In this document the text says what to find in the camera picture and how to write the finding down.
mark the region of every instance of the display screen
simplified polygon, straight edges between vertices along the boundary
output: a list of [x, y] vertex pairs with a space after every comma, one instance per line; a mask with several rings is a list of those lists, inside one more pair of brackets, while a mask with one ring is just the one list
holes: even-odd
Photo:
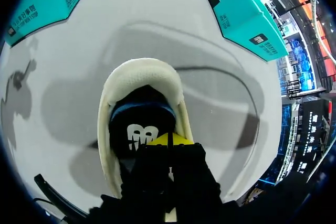
[[273, 160], [269, 168], [259, 179], [259, 188], [265, 189], [265, 187], [275, 185], [277, 177], [280, 173], [282, 164], [285, 159], [286, 150], [289, 141], [290, 127], [291, 127], [291, 104], [282, 105], [282, 120], [281, 120], [281, 135], [278, 147], [278, 154]]
[[291, 79], [300, 81], [300, 92], [315, 89], [314, 73], [305, 48], [297, 39], [291, 40], [289, 45], [292, 51], [287, 56], [288, 60], [286, 57], [277, 59], [281, 95], [287, 94], [287, 82]]

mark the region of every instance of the white sneaker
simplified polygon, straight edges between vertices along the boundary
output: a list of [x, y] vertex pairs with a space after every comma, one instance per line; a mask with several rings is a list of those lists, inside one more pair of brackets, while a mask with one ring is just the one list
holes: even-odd
[[101, 165], [115, 197], [121, 198], [121, 161], [171, 130], [193, 140], [179, 74], [151, 58], [118, 66], [104, 84], [97, 126]]

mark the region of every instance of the black cable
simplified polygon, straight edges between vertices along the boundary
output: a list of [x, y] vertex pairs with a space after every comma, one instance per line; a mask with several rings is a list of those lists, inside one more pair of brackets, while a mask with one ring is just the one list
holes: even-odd
[[51, 203], [50, 201], [47, 201], [45, 199], [41, 199], [41, 198], [35, 198], [35, 199], [33, 199], [33, 202], [37, 202], [37, 201], [42, 201], [42, 202], [45, 202], [45, 203], [48, 203], [48, 204], [51, 204], [51, 205], [54, 206], [53, 203]]

